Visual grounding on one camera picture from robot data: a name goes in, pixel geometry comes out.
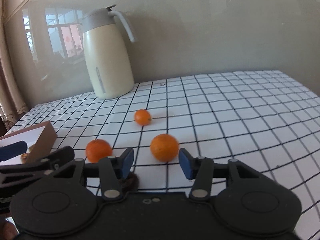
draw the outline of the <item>cardboard box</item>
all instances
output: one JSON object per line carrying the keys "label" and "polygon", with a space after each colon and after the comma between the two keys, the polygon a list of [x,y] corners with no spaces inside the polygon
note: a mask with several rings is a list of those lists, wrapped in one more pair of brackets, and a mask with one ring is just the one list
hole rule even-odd
{"label": "cardboard box", "polygon": [[[25,141],[28,148],[34,145],[26,163],[31,163],[36,159],[49,155],[51,148],[57,138],[57,134],[52,127],[50,121],[38,123],[30,127],[6,134],[0,137],[0,147]],[[0,165],[21,164],[20,155],[5,162],[0,162]]]}

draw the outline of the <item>window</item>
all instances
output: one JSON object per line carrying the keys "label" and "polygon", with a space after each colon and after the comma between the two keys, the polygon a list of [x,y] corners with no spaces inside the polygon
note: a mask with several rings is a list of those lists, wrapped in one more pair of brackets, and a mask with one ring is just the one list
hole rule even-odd
{"label": "window", "polygon": [[29,20],[29,11],[28,9],[23,9],[22,10],[22,14],[23,14],[23,22],[24,22],[24,28],[26,30],[26,35],[27,35],[27,40],[28,40],[28,44],[29,44],[29,48],[31,50],[31,54],[33,57],[33,60],[37,61],[37,54],[36,54],[36,50],[33,46],[33,36],[32,36],[32,31],[30,28],[30,20]]}
{"label": "window", "polygon": [[65,59],[82,55],[82,34],[78,29],[83,17],[82,11],[46,8],[45,12],[53,53]]}

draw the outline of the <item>tangerine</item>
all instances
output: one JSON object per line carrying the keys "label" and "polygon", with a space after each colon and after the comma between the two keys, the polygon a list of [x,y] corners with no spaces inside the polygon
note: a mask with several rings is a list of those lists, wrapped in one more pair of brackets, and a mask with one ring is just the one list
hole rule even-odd
{"label": "tangerine", "polygon": [[91,163],[97,163],[100,159],[112,155],[112,148],[106,141],[95,139],[87,144],[85,155]]}
{"label": "tangerine", "polygon": [[159,134],[150,143],[152,155],[161,162],[172,161],[179,152],[179,143],[169,134]]}
{"label": "tangerine", "polygon": [[134,113],[134,120],[140,125],[148,125],[151,122],[151,115],[146,109],[140,109]]}

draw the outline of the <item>blue object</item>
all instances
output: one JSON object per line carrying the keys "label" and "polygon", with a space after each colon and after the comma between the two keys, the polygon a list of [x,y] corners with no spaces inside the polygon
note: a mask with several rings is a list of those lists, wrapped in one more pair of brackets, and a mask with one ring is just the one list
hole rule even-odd
{"label": "blue object", "polygon": [[129,153],[125,156],[123,160],[123,166],[122,166],[122,177],[126,179],[129,175],[131,166],[133,164],[134,160],[134,151],[132,148],[130,148]]}
{"label": "blue object", "polygon": [[25,141],[16,142],[7,146],[0,147],[0,162],[7,161],[26,153],[28,150],[28,145]]}
{"label": "blue object", "polygon": [[191,161],[188,159],[186,154],[183,152],[183,149],[179,151],[179,164],[180,167],[188,180],[194,179],[193,178],[193,171],[191,168]]}

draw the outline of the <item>white tablecloth with black grid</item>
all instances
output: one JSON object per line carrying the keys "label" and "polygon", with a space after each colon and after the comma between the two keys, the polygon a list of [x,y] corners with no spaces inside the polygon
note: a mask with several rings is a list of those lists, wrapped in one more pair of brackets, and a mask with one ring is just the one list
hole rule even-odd
{"label": "white tablecloth with black grid", "polygon": [[[148,109],[152,123],[133,120]],[[149,145],[169,133],[193,156],[226,163],[237,158],[291,189],[303,214],[296,226],[302,239],[320,237],[320,98],[281,71],[250,71],[170,78],[136,84],[119,98],[100,100],[93,92],[38,105],[11,131],[50,120],[58,138],[53,150],[70,145],[76,157],[101,138],[121,155],[134,148],[132,171],[141,191],[190,191],[178,159],[155,160]],[[99,179],[88,180],[100,195]],[[213,180],[212,195],[225,188]]]}

